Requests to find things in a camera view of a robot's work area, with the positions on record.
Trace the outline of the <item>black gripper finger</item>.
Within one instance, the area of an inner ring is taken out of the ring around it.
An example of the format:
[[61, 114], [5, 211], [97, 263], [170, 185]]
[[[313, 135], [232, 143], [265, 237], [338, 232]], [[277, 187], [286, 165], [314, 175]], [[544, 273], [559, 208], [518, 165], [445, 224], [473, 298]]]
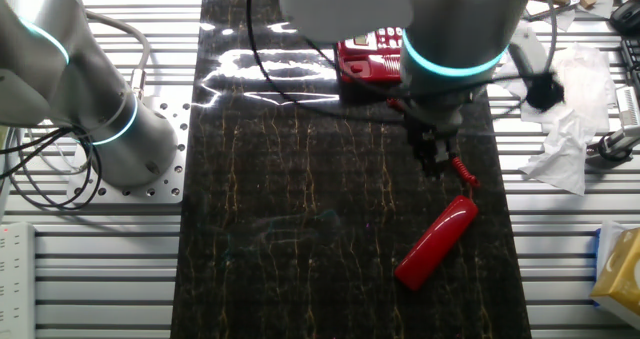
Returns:
[[429, 179], [440, 180], [449, 166], [449, 152], [446, 149], [429, 149], [423, 155], [423, 171]]

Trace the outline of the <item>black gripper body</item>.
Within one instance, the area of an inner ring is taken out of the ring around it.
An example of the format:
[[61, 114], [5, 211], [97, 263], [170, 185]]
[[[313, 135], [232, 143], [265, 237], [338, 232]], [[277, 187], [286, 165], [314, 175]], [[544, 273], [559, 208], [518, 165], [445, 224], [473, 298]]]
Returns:
[[415, 154], [446, 154], [450, 150], [451, 139], [458, 133], [456, 127], [439, 128], [414, 116], [405, 116], [404, 126], [408, 144]]

